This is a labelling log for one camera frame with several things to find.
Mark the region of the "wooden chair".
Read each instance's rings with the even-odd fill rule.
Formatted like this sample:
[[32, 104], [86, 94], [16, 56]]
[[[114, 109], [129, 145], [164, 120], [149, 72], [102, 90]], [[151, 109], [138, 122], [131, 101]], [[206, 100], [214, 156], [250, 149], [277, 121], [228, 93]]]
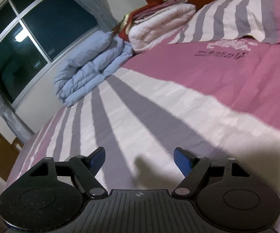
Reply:
[[13, 140], [11, 145], [18, 150], [22, 150], [24, 147], [24, 144], [17, 137]]

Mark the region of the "striped purple pink bedsheet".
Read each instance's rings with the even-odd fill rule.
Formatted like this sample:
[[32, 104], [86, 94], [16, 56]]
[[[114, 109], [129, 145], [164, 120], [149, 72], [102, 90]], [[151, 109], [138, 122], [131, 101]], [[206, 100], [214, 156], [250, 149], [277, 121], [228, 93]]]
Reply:
[[280, 44], [162, 43], [130, 59], [26, 143], [13, 183], [43, 157], [66, 161], [97, 147], [107, 188], [173, 188], [176, 147], [237, 158], [280, 192]]

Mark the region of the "folded light blue duvet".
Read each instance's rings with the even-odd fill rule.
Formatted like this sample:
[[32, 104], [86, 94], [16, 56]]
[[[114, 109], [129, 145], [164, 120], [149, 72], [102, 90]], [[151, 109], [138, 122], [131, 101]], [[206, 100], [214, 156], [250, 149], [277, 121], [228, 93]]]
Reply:
[[72, 50], [54, 77], [55, 94], [73, 106], [133, 56], [130, 43], [112, 32], [98, 30]]

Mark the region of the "grey curtain left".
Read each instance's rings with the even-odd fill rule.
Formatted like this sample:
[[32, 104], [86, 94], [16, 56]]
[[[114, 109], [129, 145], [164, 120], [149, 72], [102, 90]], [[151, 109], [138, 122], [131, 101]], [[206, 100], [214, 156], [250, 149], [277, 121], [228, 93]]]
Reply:
[[9, 101], [0, 92], [0, 117], [6, 122], [14, 135], [26, 143], [34, 135], [32, 130], [19, 118]]

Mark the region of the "folded pink white blanket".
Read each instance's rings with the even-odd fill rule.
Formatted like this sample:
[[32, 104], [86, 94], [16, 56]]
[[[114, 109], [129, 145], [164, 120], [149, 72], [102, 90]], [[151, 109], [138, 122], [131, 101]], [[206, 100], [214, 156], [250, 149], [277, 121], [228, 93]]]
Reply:
[[196, 12], [195, 5], [181, 3], [149, 17], [129, 30], [129, 42], [135, 53], [142, 53], [182, 29]]

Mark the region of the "striped pillow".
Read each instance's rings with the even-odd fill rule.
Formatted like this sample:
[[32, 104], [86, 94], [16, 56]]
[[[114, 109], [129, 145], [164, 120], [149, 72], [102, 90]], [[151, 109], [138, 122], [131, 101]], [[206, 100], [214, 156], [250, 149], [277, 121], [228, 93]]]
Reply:
[[215, 0], [196, 12], [173, 44], [250, 36], [280, 44], [280, 0]]

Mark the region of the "window with aluminium frame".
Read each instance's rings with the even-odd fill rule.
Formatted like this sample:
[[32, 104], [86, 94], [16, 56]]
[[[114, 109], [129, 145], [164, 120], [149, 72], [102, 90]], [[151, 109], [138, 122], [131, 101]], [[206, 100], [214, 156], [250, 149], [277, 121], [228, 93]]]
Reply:
[[17, 107], [97, 20], [74, 0], [5, 0], [0, 5], [0, 92]]

